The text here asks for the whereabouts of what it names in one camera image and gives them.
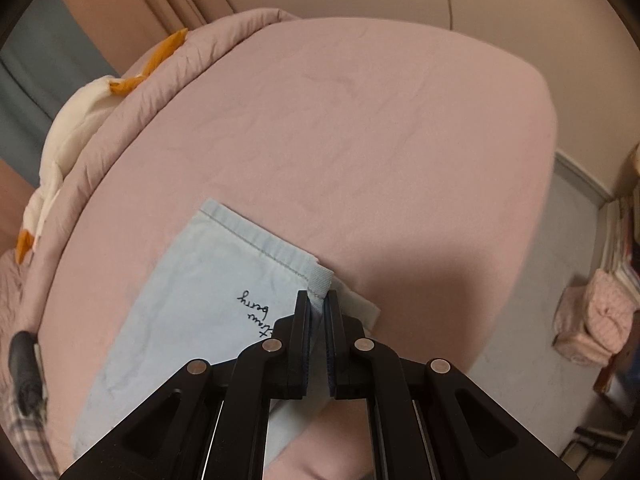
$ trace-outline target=bed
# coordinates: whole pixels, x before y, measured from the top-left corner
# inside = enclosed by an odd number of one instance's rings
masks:
[[[375,303],[373,335],[401,356],[468,370],[527,254],[555,135],[542,76],[460,34],[277,9],[191,31],[82,151],[7,306],[38,335],[60,470],[131,305],[207,198]],[[366,412],[344,402],[265,478],[369,470]]]

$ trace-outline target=pink curtain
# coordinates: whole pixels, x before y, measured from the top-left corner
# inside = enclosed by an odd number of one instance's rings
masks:
[[[0,159],[0,254],[15,247],[33,187]]]
[[[119,74],[172,32],[233,13],[226,0],[63,1]]]

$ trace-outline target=plaid sleeve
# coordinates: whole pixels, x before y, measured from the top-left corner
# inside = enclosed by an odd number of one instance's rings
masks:
[[[12,391],[2,399],[4,432],[18,455],[38,480],[58,480],[58,466],[53,457],[42,423],[20,413],[18,401]]]

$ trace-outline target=light blue fabric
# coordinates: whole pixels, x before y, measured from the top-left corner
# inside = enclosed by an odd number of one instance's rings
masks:
[[[301,289],[314,310],[314,341],[332,275],[311,254],[207,201],[154,269],[114,341],[76,423],[76,458],[191,359],[235,359],[270,337],[274,322],[293,313]],[[370,328],[377,308],[336,286],[349,314]],[[309,395],[271,412],[265,465],[328,401],[324,362],[320,337],[310,362]]]
[[[0,50],[0,158],[37,187],[51,121],[76,90],[109,74],[62,0],[33,0]]]

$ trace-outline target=silver screw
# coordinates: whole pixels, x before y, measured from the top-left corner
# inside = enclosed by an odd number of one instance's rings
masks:
[[[196,359],[195,361],[191,361],[187,365],[187,371],[191,375],[200,375],[207,369],[207,364],[202,359]]]
[[[451,365],[444,359],[434,359],[433,361],[431,361],[431,370],[433,370],[437,374],[446,374],[449,370],[451,370]]]
[[[282,348],[282,343],[279,339],[267,339],[262,343],[262,348],[267,352],[276,352]]]
[[[358,350],[363,352],[368,352],[369,350],[373,350],[375,346],[371,339],[367,339],[366,337],[361,337],[353,344]]]

